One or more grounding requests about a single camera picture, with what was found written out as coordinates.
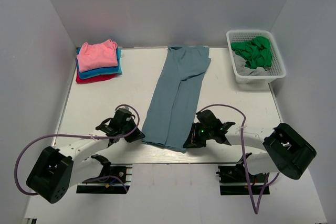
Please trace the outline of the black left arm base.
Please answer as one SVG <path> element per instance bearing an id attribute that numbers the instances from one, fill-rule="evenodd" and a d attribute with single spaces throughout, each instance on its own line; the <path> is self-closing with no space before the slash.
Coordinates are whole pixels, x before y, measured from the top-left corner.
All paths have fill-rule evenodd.
<path id="1" fill-rule="evenodd" d="M 105 178 L 78 184 L 77 194 L 125 195 L 131 186 L 132 165 L 111 165 Z"/>

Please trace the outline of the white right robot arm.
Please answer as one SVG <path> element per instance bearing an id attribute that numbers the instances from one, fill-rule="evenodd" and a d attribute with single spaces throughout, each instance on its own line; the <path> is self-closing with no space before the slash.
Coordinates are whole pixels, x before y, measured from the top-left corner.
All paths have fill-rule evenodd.
<path id="1" fill-rule="evenodd" d="M 244 154 L 236 166 L 238 177 L 245 182 L 265 173 L 282 173 L 298 180 L 317 155 L 312 145 L 286 123 L 275 128 L 241 127 L 234 122 L 214 126 L 193 123 L 183 147 L 205 147 L 208 140 L 242 147 Z"/>

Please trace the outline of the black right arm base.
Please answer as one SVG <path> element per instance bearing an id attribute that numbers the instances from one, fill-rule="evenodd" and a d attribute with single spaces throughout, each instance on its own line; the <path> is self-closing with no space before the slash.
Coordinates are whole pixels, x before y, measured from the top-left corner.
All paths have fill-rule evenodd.
<path id="1" fill-rule="evenodd" d="M 218 166 L 216 175 L 219 178 L 221 196 L 249 195 L 245 170 L 241 165 Z M 266 174 L 249 174 L 251 191 L 253 195 L 259 195 L 266 179 Z"/>

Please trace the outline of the grey-blue t-shirt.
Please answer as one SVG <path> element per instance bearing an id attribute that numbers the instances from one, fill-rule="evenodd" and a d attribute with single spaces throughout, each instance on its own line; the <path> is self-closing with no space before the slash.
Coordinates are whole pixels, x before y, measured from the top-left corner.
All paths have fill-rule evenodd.
<path id="1" fill-rule="evenodd" d="M 185 152 L 199 94 L 210 65 L 209 48 L 170 45 L 142 126 L 143 143 Z"/>

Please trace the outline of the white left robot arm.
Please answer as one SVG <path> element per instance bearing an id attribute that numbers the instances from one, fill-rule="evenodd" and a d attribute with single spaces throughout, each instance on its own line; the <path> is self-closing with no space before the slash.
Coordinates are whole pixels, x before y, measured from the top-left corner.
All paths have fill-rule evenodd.
<path id="1" fill-rule="evenodd" d="M 124 182 L 111 173 L 111 162 L 99 151 L 105 150 L 119 139 L 128 143 L 145 135 L 133 121 L 117 128 L 101 123 L 87 138 L 60 148 L 47 147 L 38 157 L 26 185 L 49 203 L 61 200 L 68 188 L 78 183 L 105 183 L 108 180 Z"/>

